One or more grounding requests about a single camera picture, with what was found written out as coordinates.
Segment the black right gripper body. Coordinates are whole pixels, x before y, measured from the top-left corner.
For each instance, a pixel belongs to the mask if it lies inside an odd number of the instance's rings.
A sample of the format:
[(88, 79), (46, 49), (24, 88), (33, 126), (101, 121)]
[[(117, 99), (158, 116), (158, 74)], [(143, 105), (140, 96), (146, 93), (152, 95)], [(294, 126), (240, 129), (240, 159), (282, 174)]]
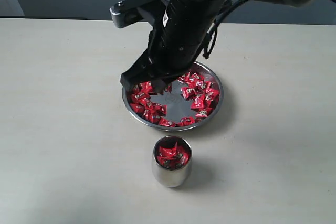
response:
[(141, 8), (153, 26), (148, 44), (149, 65), (143, 80), (176, 77), (198, 56), (198, 49), (225, 0), (155, 0)]

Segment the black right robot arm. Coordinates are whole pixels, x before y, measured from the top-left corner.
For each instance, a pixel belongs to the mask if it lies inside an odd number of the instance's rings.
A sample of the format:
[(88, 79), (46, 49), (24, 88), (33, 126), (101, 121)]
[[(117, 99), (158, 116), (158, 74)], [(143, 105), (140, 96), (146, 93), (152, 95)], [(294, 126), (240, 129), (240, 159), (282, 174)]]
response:
[[(151, 81), (156, 91), (184, 74), (199, 55), (208, 58), (220, 23), (250, 0), (123, 0), (111, 9), (118, 28), (139, 21), (152, 26), (146, 50), (121, 75), (127, 90)], [(298, 7), (310, 0), (256, 0)]]

